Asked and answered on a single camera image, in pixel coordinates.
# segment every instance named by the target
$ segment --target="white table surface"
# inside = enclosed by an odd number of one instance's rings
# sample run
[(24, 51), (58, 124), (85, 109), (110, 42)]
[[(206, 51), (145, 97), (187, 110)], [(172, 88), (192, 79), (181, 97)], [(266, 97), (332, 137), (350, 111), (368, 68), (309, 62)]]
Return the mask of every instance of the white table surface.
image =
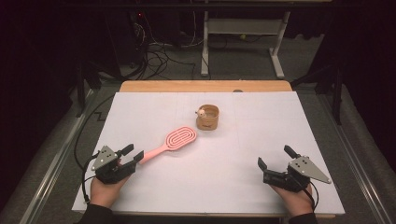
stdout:
[[(200, 105), (219, 108), (219, 127), (195, 126)], [(122, 157), (163, 144), (168, 133), (190, 126), (197, 138), (189, 145), (136, 166), (113, 205), (115, 213), (147, 215), (284, 216), (279, 196), (262, 183), (257, 159), (285, 172), (292, 160), (285, 145), (309, 156), (331, 177), (296, 92), (119, 92), (98, 144), (114, 151), (134, 144)], [(86, 176), (93, 175), (88, 171)], [(319, 192), (317, 214), (344, 214), (334, 184), (312, 180)], [(83, 212), (81, 189), (72, 210)]]

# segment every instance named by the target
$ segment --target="gray floor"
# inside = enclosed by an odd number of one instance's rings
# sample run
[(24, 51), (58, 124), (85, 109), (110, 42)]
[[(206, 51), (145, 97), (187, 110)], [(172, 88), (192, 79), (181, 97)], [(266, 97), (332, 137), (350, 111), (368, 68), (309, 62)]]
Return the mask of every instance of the gray floor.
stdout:
[[(161, 76), (170, 79), (276, 79), (267, 53), (274, 41), (272, 37), (264, 37), (253, 43), (229, 39), (224, 48), (223, 39), (214, 36), (209, 43), (210, 77), (200, 76), (200, 46), (182, 49), (166, 47), (167, 55), (179, 63), (168, 61)], [(320, 41), (321, 38), (303, 40), (300, 37), (283, 41), (279, 59), (287, 81), (306, 74)], [(160, 60), (153, 59), (150, 64), (160, 64)], [(128, 70), (127, 66), (122, 67), (124, 73)], [(148, 70), (145, 77), (152, 73)], [(119, 87), (120, 83), (104, 82), (101, 90), (90, 91), (87, 109), (80, 119), (76, 118), (78, 104), (73, 104), (33, 158), (2, 211), (0, 223), (73, 223), (79, 220), (81, 214), (71, 211), (80, 181), (80, 170), (73, 156), (76, 133), (83, 126), (77, 155), (84, 161), (92, 154), (104, 125), (98, 113), (102, 112), (101, 118), (106, 117), (111, 99), (100, 105), (89, 119), (86, 118)], [(332, 97), (330, 94), (316, 95), (314, 87), (315, 83), (302, 84), (295, 90), (346, 210), (343, 216), (321, 219), (319, 223), (391, 223), (396, 220), (396, 175), (368, 133), (347, 89), (343, 88), (343, 125), (339, 126), (331, 116), (329, 102)], [(75, 92), (71, 97), (76, 101)], [(142, 220), (136, 218), (135, 223), (145, 223)], [(211, 221), (222, 223), (224, 220)], [(233, 223), (258, 221), (236, 219)], [(165, 223), (165, 220), (154, 219), (146, 223)]]

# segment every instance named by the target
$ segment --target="human hand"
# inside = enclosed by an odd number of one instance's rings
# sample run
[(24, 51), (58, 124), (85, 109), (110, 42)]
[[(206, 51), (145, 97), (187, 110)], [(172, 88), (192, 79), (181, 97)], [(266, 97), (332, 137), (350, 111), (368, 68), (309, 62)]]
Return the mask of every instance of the human hand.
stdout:
[[(314, 212), (312, 209), (312, 201), (303, 190), (295, 193), (276, 186), (270, 186), (282, 198), (292, 217)], [(312, 194), (311, 185), (308, 185), (306, 190)]]
[(95, 177), (91, 182), (90, 203), (110, 208), (119, 198), (120, 190), (126, 181), (128, 181), (129, 177), (130, 175), (126, 176), (116, 184), (104, 184)]

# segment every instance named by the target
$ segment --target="wooden table edge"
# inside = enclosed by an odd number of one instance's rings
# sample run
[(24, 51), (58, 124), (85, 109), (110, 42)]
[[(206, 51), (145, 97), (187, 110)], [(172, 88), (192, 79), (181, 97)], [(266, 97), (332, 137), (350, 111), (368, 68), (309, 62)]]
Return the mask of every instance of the wooden table edge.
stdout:
[(125, 81), (120, 92), (292, 91), (285, 80), (137, 80)]

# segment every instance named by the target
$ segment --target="sleeve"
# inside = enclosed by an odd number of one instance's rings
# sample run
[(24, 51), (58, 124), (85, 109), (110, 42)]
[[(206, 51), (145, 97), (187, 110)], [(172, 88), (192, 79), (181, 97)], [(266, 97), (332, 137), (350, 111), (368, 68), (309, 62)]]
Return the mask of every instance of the sleeve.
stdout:
[(112, 220), (113, 212), (109, 208), (88, 204), (87, 210), (77, 224), (111, 224)]
[(292, 217), (289, 224), (318, 224), (315, 213), (303, 214), (297, 217)]

